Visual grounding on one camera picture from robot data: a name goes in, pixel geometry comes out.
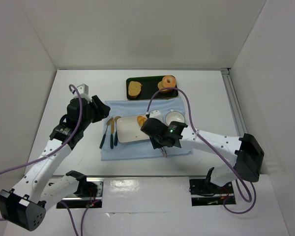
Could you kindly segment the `striped bread roll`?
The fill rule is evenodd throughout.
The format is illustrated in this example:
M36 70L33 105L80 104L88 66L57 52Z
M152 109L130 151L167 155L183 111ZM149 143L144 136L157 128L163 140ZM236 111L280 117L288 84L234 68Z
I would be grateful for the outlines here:
M143 124L146 122L147 117L145 116L137 116L137 123L139 125L139 127L142 127Z

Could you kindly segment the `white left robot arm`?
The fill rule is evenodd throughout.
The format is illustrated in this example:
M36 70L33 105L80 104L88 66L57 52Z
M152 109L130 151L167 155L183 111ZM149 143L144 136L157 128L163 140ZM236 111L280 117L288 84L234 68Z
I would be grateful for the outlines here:
M46 212L63 198L74 194L95 199L97 186L77 171L69 171L49 185L61 162L72 152L91 124L109 116L110 107L97 96L73 98L67 113L53 129L41 157L10 190L0 191L0 213L7 220L28 231L37 229Z

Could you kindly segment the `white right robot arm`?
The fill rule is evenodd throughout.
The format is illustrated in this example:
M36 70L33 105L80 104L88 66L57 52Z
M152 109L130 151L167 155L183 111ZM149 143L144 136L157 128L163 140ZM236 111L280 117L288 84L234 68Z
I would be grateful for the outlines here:
M222 155L223 165L211 168L206 177L214 185L223 187L239 178L252 183L259 181L264 151L253 135L222 136L195 131L190 125L178 121L166 125L156 118L148 118L141 131L150 137L154 149L192 148Z

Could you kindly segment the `large bread slice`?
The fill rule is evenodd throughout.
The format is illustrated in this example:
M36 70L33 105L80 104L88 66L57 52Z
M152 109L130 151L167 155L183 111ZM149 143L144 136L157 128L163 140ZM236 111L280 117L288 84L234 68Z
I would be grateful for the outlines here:
M131 81L128 86L128 95L131 98L136 98L140 93L142 89L142 84L136 81Z

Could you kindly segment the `small bread slice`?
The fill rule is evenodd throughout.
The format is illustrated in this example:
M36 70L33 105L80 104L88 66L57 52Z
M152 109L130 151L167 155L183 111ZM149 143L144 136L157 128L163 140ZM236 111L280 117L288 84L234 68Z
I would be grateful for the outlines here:
M172 89L164 89L163 83L162 81L160 81L158 84L158 90L160 91L160 93L169 93L172 91Z

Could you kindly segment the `gold knife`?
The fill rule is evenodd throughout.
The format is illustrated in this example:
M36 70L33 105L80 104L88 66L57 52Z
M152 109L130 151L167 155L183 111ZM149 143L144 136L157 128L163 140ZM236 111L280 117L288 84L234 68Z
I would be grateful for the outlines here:
M111 126L110 149L114 148L114 131L115 131L114 125L115 125L115 121L114 121L114 118L112 117L111 118L111 124L110 124L110 126Z

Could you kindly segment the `gold spoon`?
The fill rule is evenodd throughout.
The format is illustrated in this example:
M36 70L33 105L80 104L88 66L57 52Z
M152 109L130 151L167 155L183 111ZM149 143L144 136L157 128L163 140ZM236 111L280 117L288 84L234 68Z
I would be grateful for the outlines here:
M117 121L118 119L121 118L121 116L117 116L115 117L114 121L117 125ZM114 138L114 146L117 146L118 145L118 128L116 128L116 131L115 131L115 138Z

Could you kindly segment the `white rectangular plate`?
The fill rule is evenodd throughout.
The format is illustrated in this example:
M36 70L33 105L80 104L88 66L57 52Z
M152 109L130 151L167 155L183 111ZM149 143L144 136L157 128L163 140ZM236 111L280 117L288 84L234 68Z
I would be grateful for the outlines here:
M131 143L148 140L149 136L141 131L138 122L142 119L147 119L144 114L119 118L117 120L118 141L120 143Z

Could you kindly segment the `light blue cloth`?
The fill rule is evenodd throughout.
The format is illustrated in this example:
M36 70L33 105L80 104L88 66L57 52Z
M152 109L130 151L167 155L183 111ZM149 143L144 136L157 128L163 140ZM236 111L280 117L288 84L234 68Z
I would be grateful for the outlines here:
M128 138L130 142L122 143L121 140L125 135L123 135L123 128L118 129L118 145L113 149L110 148L109 138L106 138L106 143L103 144L101 149L101 160L102 161L113 161L113 160L130 160L130 159L146 159L146 158L158 158L162 157L161 151L159 149L153 149L151 141L147 135L140 131L137 124L137 116L145 115L148 107L148 100L140 101L105 101L105 104L111 108L109 116L121 118L132 117L134 121L127 122L127 129L133 130L135 125L137 126L137 132L132 132L132 139ZM182 98L172 98L172 99L155 99L152 101L150 106L150 112L153 110L158 110L165 119L165 116L173 109L173 111L180 112L185 115L185 107ZM135 134L142 133L145 138L139 141L135 138ZM190 148L166 148L168 156L175 155L189 155L192 153Z

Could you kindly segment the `dark green tray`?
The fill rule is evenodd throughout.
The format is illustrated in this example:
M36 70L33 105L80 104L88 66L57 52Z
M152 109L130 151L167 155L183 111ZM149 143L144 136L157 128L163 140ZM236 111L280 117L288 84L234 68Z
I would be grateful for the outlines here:
M126 80L126 97L130 101L135 100L150 100L151 97L159 90L159 83L165 75L147 76L147 77L133 77ZM131 82L138 82L141 84L141 91L137 96L129 94L129 88ZM178 97L178 91L171 90L165 92L159 92L156 99L170 99Z

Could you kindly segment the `orange sugared donut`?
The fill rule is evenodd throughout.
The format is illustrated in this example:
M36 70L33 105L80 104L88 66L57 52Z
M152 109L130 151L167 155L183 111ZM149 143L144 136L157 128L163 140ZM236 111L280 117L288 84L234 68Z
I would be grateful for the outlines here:
M174 88L177 85L176 78L172 75L164 76L162 79L163 88Z

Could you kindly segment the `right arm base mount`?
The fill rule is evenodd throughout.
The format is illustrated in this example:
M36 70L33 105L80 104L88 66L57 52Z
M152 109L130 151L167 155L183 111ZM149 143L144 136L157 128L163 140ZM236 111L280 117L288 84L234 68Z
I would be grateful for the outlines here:
M223 187L219 187L206 182L204 177L192 177L189 179L189 186L193 207L218 206L223 205L224 202L226 205L236 204L231 182L228 182Z

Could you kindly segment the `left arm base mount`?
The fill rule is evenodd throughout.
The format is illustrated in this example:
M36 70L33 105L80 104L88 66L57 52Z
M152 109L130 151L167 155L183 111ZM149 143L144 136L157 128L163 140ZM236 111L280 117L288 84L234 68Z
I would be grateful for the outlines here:
M81 194L69 194L62 201L70 209L102 208L104 179L87 177L86 187Z

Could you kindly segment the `aluminium rail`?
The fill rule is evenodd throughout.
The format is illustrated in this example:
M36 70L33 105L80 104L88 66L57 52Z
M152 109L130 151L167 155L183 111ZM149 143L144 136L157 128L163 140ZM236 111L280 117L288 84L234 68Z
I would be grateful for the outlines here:
M261 172L264 151L256 138L247 131L236 91L231 80L230 70L224 68L221 70L221 74L235 121L236 131L240 136L240 149L237 152L235 169L244 180L257 182Z

